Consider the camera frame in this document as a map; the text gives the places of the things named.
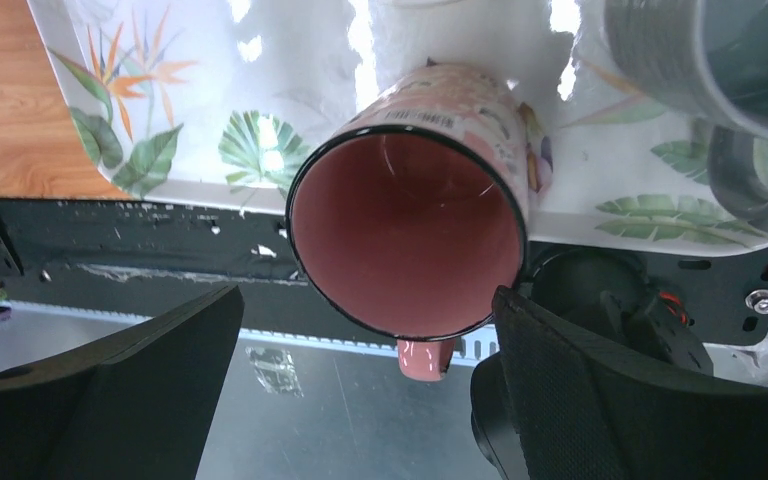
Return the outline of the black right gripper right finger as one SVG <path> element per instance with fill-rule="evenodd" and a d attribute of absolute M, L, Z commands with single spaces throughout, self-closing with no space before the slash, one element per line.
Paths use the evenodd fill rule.
<path fill-rule="evenodd" d="M 532 478 L 768 479 L 768 388 L 646 357 L 506 287 L 492 307 Z"/>

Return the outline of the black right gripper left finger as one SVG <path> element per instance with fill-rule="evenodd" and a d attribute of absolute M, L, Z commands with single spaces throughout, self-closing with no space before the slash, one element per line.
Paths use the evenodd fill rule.
<path fill-rule="evenodd" d="M 0 372 L 0 479 L 192 479 L 238 340 L 225 286 Z"/>

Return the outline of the pink ceramic mug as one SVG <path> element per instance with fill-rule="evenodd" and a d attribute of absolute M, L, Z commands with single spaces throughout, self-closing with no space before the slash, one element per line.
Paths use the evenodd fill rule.
<path fill-rule="evenodd" d="M 318 147 L 287 197 L 315 289 L 397 342 L 408 378 L 446 374 L 527 256 L 525 123 L 509 87 L 458 64 L 398 81 Z"/>

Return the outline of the floral white serving tray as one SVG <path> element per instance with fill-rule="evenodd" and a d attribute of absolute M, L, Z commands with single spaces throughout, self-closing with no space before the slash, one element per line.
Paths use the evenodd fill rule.
<path fill-rule="evenodd" d="M 702 122 L 621 76 L 600 1 L 33 1 L 83 147 L 140 199 L 281 214 L 305 157 L 412 71 L 464 63 L 525 124 L 532 241 L 768 247 L 715 200 Z"/>

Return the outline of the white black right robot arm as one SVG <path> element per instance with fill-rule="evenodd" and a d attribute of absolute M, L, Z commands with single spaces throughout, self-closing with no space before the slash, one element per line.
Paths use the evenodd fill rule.
<path fill-rule="evenodd" d="M 608 270 L 500 288 L 471 439 L 496 479 L 768 479 L 768 388 L 714 377 L 681 306 Z M 245 302 L 226 285 L 0 372 L 0 479 L 192 479 Z"/>

